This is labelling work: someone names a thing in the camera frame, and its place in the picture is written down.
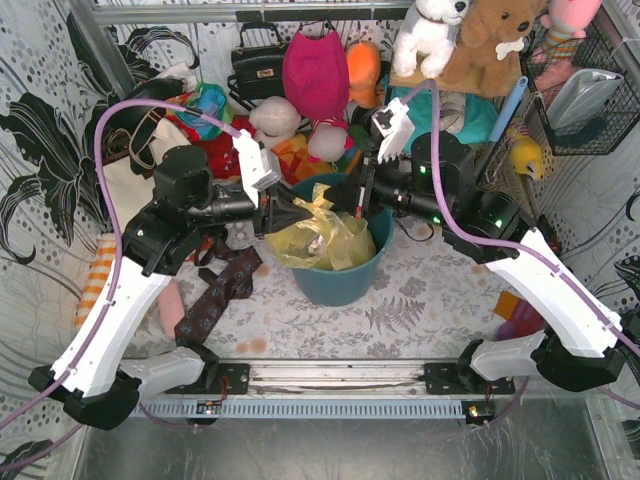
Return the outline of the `yellow plastic trash bag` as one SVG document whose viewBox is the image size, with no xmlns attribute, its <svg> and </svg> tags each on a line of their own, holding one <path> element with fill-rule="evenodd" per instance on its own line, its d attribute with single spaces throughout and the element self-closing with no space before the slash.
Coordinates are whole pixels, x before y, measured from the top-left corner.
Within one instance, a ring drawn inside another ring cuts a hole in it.
<svg viewBox="0 0 640 480">
<path fill-rule="evenodd" d="M 317 183 L 309 201 L 295 201 L 312 213 L 311 219 L 265 236 L 267 249 L 282 265 L 294 269 L 340 271 L 359 267 L 376 256 L 377 249 L 367 221 L 344 211 L 335 211 L 334 205 L 324 198 L 328 188 L 326 183 Z M 327 253 L 315 257 L 307 249 L 318 236 L 326 241 Z"/>
</svg>

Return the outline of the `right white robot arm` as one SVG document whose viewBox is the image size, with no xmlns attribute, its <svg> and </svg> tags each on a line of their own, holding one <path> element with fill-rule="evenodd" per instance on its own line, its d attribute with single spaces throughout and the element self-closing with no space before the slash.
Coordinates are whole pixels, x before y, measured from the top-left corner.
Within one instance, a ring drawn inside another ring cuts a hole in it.
<svg viewBox="0 0 640 480">
<path fill-rule="evenodd" d="M 614 383 L 639 354 L 639 312 L 623 315 L 599 302 L 562 264 L 528 214 L 509 195 L 476 183 L 473 150 L 439 137 L 445 203 L 437 201 L 427 160 L 431 136 L 411 147 L 411 170 L 364 158 L 325 197 L 359 218 L 388 208 L 440 227 L 444 241 L 514 287 L 546 325 L 520 338 L 475 340 L 456 364 L 453 382 L 466 391 L 506 377 L 538 376 L 570 392 Z"/>
</svg>

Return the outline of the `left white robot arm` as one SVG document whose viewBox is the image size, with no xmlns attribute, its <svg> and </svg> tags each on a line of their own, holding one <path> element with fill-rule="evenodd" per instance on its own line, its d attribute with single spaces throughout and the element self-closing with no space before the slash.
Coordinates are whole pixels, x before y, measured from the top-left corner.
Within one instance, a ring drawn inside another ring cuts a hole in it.
<svg viewBox="0 0 640 480">
<path fill-rule="evenodd" d="M 282 184 L 273 152 L 257 143 L 237 152 L 241 181 L 230 185 L 215 183 L 197 146 L 165 153 L 153 172 L 152 199 L 128 222 L 121 253 L 76 338 L 53 364 L 32 371 L 29 384 L 78 423 L 112 430 L 140 400 L 172 389 L 228 392 L 218 356 L 204 345 L 216 323 L 210 306 L 178 329 L 173 351 L 143 360 L 123 355 L 151 304 L 204 238 L 222 245 L 226 225 L 236 221 L 252 221 L 262 237 L 310 218 Z"/>
</svg>

